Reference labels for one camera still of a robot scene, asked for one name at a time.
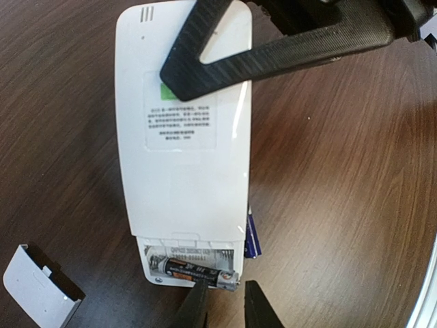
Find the white plastic casing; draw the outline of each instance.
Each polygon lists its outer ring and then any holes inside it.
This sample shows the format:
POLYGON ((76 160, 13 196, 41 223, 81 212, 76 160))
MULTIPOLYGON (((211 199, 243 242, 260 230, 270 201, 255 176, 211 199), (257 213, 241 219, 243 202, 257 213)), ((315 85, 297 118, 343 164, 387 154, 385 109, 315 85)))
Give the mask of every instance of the white plastic casing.
MULTIPOLYGON (((130 229, 147 279, 171 286, 193 283, 151 272, 146 247, 233 249, 234 270, 243 270, 251 82, 190 102, 161 99, 159 71, 194 3, 131 7, 120 16, 116 33, 117 136, 130 229), (177 128, 168 125, 174 118, 177 128), (184 132, 175 135, 177 130, 184 132)), ((201 61, 240 53, 251 43, 251 12, 234 1, 201 61)))
POLYGON ((51 281, 51 270, 39 266, 19 245, 4 275, 3 284, 14 300, 41 328, 64 328, 81 303, 51 281))

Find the blue object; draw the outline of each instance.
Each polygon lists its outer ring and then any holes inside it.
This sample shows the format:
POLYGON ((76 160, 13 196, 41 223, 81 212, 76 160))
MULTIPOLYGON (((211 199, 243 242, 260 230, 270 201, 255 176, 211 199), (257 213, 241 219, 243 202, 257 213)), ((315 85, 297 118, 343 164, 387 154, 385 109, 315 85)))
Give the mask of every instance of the blue object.
POLYGON ((262 254, 261 247, 259 246, 259 240, 257 230, 255 228, 255 222, 252 217, 252 210, 249 207, 247 214, 247 227, 246 227, 246 242, 244 245, 244 257, 245 258, 257 258, 262 254))

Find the wood grain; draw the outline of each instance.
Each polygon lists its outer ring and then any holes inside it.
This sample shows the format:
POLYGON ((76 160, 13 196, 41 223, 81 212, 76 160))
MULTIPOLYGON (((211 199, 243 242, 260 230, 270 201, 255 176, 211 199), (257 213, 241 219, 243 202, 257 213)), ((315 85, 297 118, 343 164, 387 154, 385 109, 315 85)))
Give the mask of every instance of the wood grain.
MULTIPOLYGON (((124 208, 115 23, 139 3, 0 3, 0 273, 35 242, 87 295, 69 327, 165 327, 186 295, 145 280, 124 208)), ((437 58, 398 41, 253 91, 244 279, 287 327, 403 327, 437 231, 437 58)), ((243 303, 212 291, 211 327, 243 327, 243 303)), ((3 286, 0 326, 35 327, 3 286)))

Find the brown wooden surface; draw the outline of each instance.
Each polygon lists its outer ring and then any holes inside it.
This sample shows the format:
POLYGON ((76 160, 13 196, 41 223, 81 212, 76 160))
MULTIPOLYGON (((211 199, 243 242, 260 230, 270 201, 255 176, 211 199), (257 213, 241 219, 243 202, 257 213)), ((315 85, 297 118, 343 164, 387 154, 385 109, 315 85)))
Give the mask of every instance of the brown wooden surface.
MULTIPOLYGON (((0 2, 0 273, 33 241, 87 297, 69 327, 165 327, 185 289, 143 276, 115 136, 115 22, 140 1, 0 2)), ((255 41, 274 32, 255 25, 255 41)), ((392 46, 255 83, 246 261, 287 327, 403 327, 437 213, 437 57, 392 46)), ((211 327, 244 326, 211 292, 211 327)), ((35 327, 0 286, 0 327, 35 327)))

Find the battery label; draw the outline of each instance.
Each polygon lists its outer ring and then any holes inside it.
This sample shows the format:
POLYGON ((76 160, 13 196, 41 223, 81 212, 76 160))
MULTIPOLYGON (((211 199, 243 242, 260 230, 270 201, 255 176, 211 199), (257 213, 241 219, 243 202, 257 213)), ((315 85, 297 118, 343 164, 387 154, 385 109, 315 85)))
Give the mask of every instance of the battery label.
POLYGON ((149 150, 211 150, 216 147, 216 94, 179 101, 160 80, 144 74, 145 145, 149 150))
POLYGON ((173 277, 178 278, 178 279, 183 279, 183 280, 188 280, 188 281, 192 281, 193 277, 191 277, 190 275, 184 275, 182 273, 173 273, 173 277))

